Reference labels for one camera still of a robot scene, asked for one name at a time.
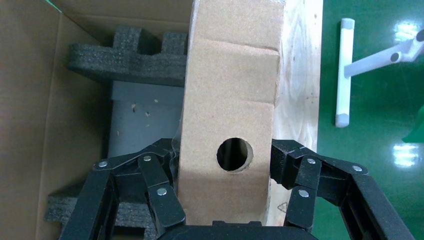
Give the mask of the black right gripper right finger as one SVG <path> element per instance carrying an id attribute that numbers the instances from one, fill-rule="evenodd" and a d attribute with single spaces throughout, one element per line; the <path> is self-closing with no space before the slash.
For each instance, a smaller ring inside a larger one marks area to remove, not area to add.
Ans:
<path id="1" fill-rule="evenodd" d="M 411 240 L 368 169 L 320 155 L 295 140 L 271 143 L 270 177 L 291 192 L 284 226 L 311 232 L 317 198 L 338 207 L 352 240 Z"/>

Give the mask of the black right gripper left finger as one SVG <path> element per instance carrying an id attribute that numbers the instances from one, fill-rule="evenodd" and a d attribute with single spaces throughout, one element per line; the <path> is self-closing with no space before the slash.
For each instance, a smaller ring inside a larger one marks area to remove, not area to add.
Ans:
<path id="1" fill-rule="evenodd" d="M 69 240 L 111 239 L 122 196 L 142 198 L 157 236 L 186 224 L 173 188 L 170 163 L 178 156 L 170 138 L 141 151 L 102 159 L 93 166 L 67 221 Z"/>

